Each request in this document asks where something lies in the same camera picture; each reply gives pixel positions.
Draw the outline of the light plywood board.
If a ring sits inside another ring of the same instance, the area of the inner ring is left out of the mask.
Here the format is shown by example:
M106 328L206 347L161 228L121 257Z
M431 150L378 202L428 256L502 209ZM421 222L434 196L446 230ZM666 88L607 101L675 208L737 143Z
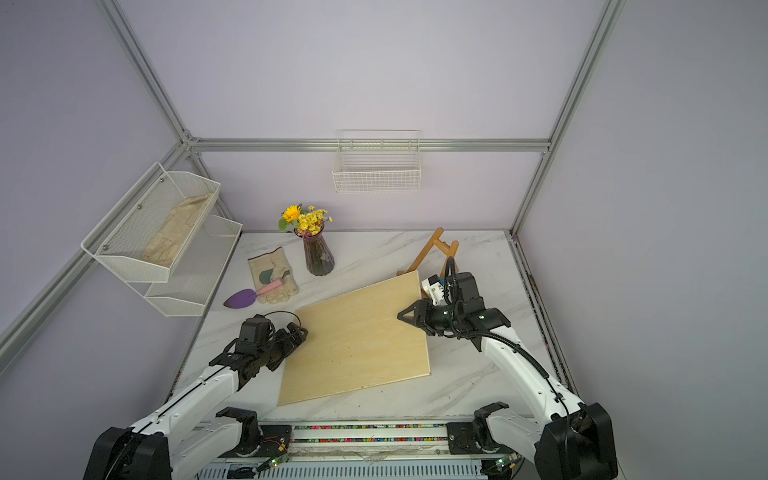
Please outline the light plywood board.
M413 271L299 309L308 336L284 363L277 404L430 375L426 334L397 318L421 298Z

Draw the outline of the wooden easel frame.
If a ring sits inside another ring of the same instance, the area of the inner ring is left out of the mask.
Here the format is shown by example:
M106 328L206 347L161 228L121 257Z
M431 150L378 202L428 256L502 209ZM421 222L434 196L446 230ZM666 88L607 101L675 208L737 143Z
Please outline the wooden easel frame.
M398 270L396 275L400 276L416 271L433 249L441 252L446 258L455 258L460 247L460 242L454 240L451 243L446 243L442 239L444 232L444 228L436 228L410 266L405 270Z

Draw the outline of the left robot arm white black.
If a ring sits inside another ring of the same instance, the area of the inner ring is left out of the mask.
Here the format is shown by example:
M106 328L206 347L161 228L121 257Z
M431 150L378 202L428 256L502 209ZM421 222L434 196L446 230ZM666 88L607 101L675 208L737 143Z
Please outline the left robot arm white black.
M239 335L200 376L154 412L126 428L110 427L95 441L87 479L191 479L222 454L275 458L289 434L268 437L255 411L227 400L262 369L276 371L306 340L300 319L276 328L265 315L246 319Z

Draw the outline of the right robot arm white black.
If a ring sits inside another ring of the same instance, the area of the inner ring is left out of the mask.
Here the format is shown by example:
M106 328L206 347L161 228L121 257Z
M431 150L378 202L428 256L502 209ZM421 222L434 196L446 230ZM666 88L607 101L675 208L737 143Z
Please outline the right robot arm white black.
M510 321L486 307L474 277L450 274L444 304L420 299L398 319L429 336L467 340L505 373L531 411L526 419L498 401L477 410L475 442L508 447L535 465L542 479L615 479L619 475L612 420L553 378L527 350Z

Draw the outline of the purple pink garden trowel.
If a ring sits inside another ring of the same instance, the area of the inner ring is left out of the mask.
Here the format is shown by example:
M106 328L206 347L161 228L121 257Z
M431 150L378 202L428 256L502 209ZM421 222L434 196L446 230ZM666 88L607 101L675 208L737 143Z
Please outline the purple pink garden trowel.
M231 295L223 302L223 306L228 309L243 309L253 305L260 296L265 295L283 285L282 279L277 279L258 290L243 289Z

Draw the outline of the dark glass vase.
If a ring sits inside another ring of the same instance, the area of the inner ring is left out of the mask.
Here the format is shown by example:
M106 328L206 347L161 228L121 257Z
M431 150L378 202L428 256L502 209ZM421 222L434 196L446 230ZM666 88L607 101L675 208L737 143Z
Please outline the dark glass vase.
M335 259L323 233L302 238L307 270L314 276L325 276L335 268Z

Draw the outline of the yellow flower bouquet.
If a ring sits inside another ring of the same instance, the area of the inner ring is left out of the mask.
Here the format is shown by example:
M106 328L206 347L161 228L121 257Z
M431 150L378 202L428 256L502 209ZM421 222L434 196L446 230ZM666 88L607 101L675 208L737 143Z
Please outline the yellow flower bouquet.
M291 205L282 213L278 228L281 232L292 231L300 237L319 235L326 224L332 223L329 212L314 206Z

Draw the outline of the beige glove in shelf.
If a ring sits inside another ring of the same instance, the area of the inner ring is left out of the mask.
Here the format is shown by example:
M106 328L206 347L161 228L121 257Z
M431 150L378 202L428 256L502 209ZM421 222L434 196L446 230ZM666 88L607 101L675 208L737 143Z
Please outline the beige glove in shelf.
M164 224L144 248L141 259L170 267L211 197L211 194L189 197L173 207Z

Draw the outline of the white two-tier mesh shelf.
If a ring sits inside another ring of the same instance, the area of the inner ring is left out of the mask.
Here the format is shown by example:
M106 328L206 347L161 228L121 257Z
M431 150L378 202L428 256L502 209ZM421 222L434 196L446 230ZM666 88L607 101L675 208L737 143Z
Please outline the white two-tier mesh shelf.
M218 182L156 163L81 249L164 317L201 317L242 233L219 196Z

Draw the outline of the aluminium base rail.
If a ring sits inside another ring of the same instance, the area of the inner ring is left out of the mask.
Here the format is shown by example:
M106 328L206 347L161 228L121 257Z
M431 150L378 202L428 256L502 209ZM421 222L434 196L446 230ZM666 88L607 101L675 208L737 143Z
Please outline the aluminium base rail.
M292 455L304 458L368 460L510 455L547 465L582 458L617 459L612 427L597 414L554 413L541 419L500 404L469 417L327 422L261 422L262 440L246 458Z

